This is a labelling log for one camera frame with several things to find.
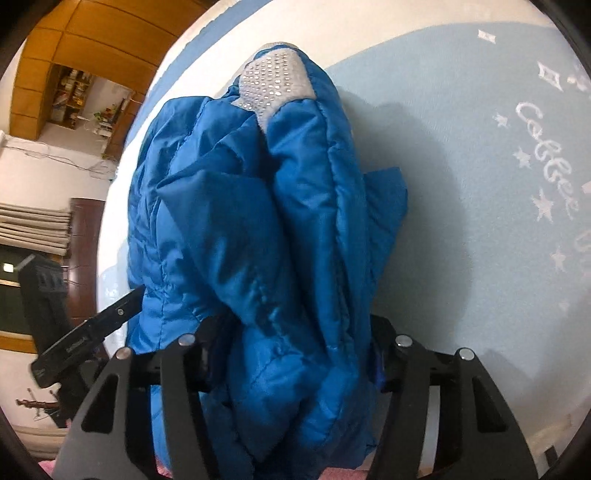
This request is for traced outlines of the blue puffer jacket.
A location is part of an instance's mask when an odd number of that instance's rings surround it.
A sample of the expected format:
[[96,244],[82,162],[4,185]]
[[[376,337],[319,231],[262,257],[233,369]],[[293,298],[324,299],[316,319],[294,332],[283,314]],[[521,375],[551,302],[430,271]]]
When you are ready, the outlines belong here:
[[363,172],[339,92],[287,44],[218,98],[167,101],[128,197],[126,342],[160,350],[229,316],[202,398],[225,479],[315,479],[375,447],[370,307],[408,205],[396,167]]

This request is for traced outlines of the dark brown headboard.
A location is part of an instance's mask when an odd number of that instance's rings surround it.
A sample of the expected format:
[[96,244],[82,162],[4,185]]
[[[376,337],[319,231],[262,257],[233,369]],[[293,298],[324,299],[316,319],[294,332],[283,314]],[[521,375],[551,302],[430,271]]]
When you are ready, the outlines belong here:
[[97,249],[105,202],[71,198],[70,242],[65,257],[68,283],[67,311],[78,326],[97,310]]

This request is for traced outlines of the beige roman blind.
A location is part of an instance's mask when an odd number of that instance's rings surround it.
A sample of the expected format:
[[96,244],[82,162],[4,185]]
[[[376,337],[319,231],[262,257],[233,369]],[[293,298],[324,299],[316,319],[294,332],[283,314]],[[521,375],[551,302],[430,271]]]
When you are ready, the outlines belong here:
[[2,246],[63,257],[70,243],[71,212],[1,204]]

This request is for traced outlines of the wooden desk with shelves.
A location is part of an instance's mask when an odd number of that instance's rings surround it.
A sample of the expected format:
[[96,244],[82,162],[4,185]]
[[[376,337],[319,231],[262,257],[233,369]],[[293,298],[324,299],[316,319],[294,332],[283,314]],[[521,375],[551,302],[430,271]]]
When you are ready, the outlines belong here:
[[143,95],[89,72],[56,65],[47,126],[41,138],[117,162]]

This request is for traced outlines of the wooden wardrobe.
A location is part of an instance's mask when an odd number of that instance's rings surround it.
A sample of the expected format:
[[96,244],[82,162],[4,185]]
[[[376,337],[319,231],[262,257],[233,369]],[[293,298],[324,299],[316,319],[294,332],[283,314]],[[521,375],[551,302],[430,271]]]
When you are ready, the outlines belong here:
[[139,106],[168,49],[211,1],[61,1],[28,35],[16,70],[8,133],[37,140],[49,120],[58,68],[132,92],[105,155],[118,159]]

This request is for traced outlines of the blue and white bedsheet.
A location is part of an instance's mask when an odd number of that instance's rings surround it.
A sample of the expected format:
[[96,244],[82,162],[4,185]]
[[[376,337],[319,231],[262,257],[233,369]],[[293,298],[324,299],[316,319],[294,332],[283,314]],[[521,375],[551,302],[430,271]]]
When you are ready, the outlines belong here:
[[543,479],[590,475],[590,5],[219,1],[167,50],[106,197],[96,299],[128,290],[127,199],[169,99],[221,96],[259,48],[300,47],[339,89],[363,169],[397,166],[409,213],[378,314],[473,349]]

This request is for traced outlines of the window with wooden frame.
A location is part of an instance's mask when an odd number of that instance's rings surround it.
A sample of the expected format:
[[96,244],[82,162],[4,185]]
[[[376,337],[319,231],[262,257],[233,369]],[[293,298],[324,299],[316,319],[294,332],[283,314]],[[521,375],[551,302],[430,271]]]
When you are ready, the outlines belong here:
[[1,246],[1,330],[11,334],[30,334],[30,328],[24,315],[16,269],[30,254],[32,254],[30,250]]

